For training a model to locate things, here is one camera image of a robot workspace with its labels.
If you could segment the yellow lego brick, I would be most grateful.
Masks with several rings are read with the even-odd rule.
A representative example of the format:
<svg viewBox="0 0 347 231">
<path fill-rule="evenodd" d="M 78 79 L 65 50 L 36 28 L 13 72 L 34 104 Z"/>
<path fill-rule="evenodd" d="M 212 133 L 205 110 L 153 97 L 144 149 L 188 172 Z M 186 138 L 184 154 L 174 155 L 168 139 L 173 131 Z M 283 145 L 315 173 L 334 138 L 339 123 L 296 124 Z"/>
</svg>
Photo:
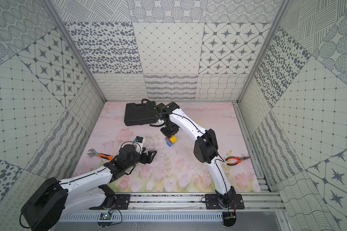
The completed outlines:
<svg viewBox="0 0 347 231">
<path fill-rule="evenodd" d="M 170 141 L 171 143 L 175 143 L 175 142 L 177 141 L 177 138 L 176 138 L 175 136 L 172 136 L 172 137 L 169 139 L 169 141 Z"/>
</svg>

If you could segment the light blue long lego brick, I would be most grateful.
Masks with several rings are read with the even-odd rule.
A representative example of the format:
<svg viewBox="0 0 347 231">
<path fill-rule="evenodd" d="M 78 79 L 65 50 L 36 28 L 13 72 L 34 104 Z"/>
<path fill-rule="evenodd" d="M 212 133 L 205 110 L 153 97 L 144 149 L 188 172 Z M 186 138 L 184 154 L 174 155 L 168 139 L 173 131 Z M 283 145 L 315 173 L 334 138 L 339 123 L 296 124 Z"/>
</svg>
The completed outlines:
<svg viewBox="0 0 347 231">
<path fill-rule="evenodd" d="M 171 147 L 171 146 L 173 145 L 173 142 L 171 142 L 170 140 L 167 140 L 167 139 L 166 139 L 166 144 L 167 144 L 169 147 Z"/>
</svg>

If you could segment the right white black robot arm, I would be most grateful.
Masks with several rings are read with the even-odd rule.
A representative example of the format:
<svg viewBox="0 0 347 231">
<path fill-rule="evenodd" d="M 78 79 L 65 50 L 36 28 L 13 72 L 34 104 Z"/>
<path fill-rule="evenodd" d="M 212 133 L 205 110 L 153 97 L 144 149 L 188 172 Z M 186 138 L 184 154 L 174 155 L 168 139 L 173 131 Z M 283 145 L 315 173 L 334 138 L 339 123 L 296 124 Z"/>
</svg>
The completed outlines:
<svg viewBox="0 0 347 231">
<path fill-rule="evenodd" d="M 218 153 L 216 134 L 190 119 L 174 102 L 154 106 L 157 117 L 164 122 L 161 132 L 168 142 L 174 143 L 174 136 L 182 130 L 194 142 L 193 153 L 198 161 L 205 164 L 215 183 L 215 192 L 223 208 L 233 205 L 236 196 L 234 187 L 226 178 L 220 164 L 223 159 Z"/>
</svg>

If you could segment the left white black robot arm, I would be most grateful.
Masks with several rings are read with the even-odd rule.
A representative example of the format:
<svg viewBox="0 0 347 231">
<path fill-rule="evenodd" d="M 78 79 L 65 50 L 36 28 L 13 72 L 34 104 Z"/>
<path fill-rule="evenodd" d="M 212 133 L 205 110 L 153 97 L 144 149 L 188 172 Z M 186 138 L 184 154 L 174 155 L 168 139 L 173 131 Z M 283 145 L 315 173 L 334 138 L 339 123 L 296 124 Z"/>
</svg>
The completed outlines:
<svg viewBox="0 0 347 231">
<path fill-rule="evenodd" d="M 21 208 L 20 219 L 26 229 L 48 231 L 62 218 L 89 208 L 116 208 L 115 192 L 109 183 L 127 175 L 127 169 L 136 164 L 151 164 L 157 152 L 138 152 L 126 144 L 110 162 L 83 175 L 57 180 L 45 180 Z"/>
</svg>

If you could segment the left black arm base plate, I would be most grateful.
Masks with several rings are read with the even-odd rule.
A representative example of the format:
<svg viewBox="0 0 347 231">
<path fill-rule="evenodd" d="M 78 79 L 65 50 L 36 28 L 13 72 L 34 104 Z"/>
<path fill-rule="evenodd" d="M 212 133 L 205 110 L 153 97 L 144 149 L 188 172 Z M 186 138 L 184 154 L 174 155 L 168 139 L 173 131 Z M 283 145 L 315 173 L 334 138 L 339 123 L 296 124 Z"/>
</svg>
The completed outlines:
<svg viewBox="0 0 347 231">
<path fill-rule="evenodd" d="M 116 194 L 114 196 L 107 196 L 102 205 L 98 207 L 91 207 L 90 210 L 110 210 L 119 209 L 127 210 L 130 203 L 130 194 Z"/>
</svg>

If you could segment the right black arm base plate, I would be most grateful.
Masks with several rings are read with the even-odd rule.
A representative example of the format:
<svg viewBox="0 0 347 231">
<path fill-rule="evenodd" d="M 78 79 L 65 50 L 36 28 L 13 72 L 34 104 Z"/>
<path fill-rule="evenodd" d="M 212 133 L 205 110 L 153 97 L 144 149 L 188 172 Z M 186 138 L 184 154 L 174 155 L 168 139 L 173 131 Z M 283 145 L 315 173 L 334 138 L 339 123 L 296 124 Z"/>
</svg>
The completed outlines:
<svg viewBox="0 0 347 231">
<path fill-rule="evenodd" d="M 205 194 L 204 202 L 208 210 L 220 209 L 245 209 L 243 197 L 240 194 L 235 194 L 227 199 L 219 194 Z"/>
</svg>

